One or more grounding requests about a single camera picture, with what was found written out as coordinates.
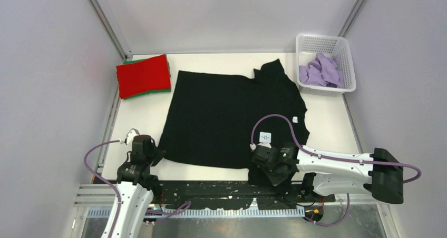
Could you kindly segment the black t shirt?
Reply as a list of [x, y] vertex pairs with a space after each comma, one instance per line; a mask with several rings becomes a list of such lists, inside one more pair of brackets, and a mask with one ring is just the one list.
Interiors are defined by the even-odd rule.
[[279, 147], [306, 144], [307, 108], [280, 60], [254, 70], [254, 77], [180, 71], [158, 146], [170, 161], [248, 169], [248, 181], [269, 186], [252, 161], [251, 142], [261, 133]]

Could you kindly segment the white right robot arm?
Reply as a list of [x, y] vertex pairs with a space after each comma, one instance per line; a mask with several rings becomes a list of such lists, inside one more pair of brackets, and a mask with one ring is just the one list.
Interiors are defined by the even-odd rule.
[[331, 194], [366, 194], [388, 203], [402, 204], [403, 168], [386, 149], [372, 154], [319, 151], [286, 142], [281, 148], [269, 143], [250, 144], [251, 161], [267, 175], [273, 186], [303, 173], [301, 195], [307, 201]]

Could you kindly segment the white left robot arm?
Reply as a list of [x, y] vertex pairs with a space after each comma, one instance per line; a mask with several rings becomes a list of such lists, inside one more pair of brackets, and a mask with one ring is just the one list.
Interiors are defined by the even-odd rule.
[[116, 197], [102, 237], [138, 237], [149, 204], [161, 199], [162, 186], [150, 168], [165, 153], [151, 136], [133, 137], [131, 150], [117, 170]]

